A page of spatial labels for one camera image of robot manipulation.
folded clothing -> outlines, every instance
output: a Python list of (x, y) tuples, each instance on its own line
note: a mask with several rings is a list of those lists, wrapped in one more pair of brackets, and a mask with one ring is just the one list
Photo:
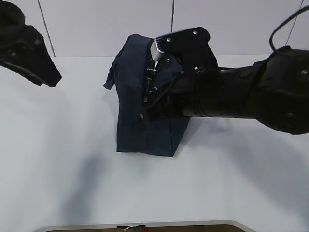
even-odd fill
[[(119, 98), (117, 126), (117, 151), (141, 152), (150, 155), (172, 157), (188, 126), (189, 118), (142, 121), (142, 85), (145, 78), (145, 63), (153, 39), (137, 34), (129, 36), (125, 46), (115, 58), (107, 81), (106, 89), (116, 85)], [(170, 82), (174, 72), (182, 70), (172, 57), (170, 65), (158, 74), (156, 86)]]

robotic hand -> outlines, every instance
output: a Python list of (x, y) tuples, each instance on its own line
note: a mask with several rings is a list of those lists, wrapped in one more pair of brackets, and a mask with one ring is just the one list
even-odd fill
[(3, 0), (0, 0), (0, 65), (39, 86), (54, 87), (61, 80), (42, 35), (33, 26), (25, 25), (25, 16), (16, 5)]
[[(154, 39), (143, 88), (144, 120), (181, 117), (255, 118), (290, 134), (309, 132), (309, 51), (275, 49), (274, 34), (309, 9), (302, 8), (271, 35), (273, 54), (250, 67), (219, 68), (209, 33), (192, 28)], [(175, 56), (183, 67), (163, 88), (158, 72)]]

screw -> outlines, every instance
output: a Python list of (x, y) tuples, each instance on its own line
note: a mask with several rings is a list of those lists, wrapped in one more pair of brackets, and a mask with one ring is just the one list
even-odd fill
[(290, 112), (286, 113), (286, 116), (289, 117), (289, 118), (294, 117), (294, 115), (292, 113), (290, 113)]
[(39, 46), (41, 43), (42, 43), (42, 41), (39, 40), (39, 39), (37, 39), (37, 40), (34, 42), (34, 44), (35, 44), (36, 46)]
[(15, 53), (14, 51), (12, 51), (12, 50), (7, 51), (7, 54), (8, 54), (9, 56), (11, 56), (11, 57), (16, 56), (16, 53)]

white surface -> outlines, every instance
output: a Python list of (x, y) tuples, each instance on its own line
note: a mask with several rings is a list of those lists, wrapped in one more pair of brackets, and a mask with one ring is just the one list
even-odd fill
[[(211, 34), (215, 54), (268, 54), (269, 37), (301, 0), (175, 0), (174, 31), (204, 27)], [(293, 23), (275, 36), (284, 46)]]
[(47, 31), (37, 0), (7, 0), (18, 6), (26, 17), (26, 24), (32, 25), (44, 37), (48, 53), (52, 56), (52, 48), (48, 40)]
[[(308, 6), (309, 0), (304, 0), (302, 7)], [(293, 28), (289, 45), (295, 49), (306, 49), (309, 50), (309, 12), (306, 11), (297, 17), (295, 26)]]
[(117, 96), (102, 87), (112, 58), (54, 61), (63, 80), (53, 89), (0, 68), (1, 232), (214, 220), (309, 231), (309, 135), (202, 118), (174, 158), (116, 153)]
[(130, 34), (170, 33), (172, 0), (40, 0), (58, 57), (116, 56)]

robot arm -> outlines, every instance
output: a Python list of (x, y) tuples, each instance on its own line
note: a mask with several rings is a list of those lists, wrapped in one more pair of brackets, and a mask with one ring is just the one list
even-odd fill
[(61, 75), (48, 55), (44, 38), (25, 25), (23, 12), (0, 0), (0, 65), (36, 85), (56, 86)]
[(192, 28), (153, 41), (151, 60), (159, 63), (153, 67), (148, 62), (152, 67), (146, 79), (156, 77), (171, 56), (183, 71), (164, 88), (144, 92), (145, 120), (255, 118), (278, 131), (309, 132), (309, 51), (283, 47), (250, 67), (222, 70), (209, 40), (205, 29)]

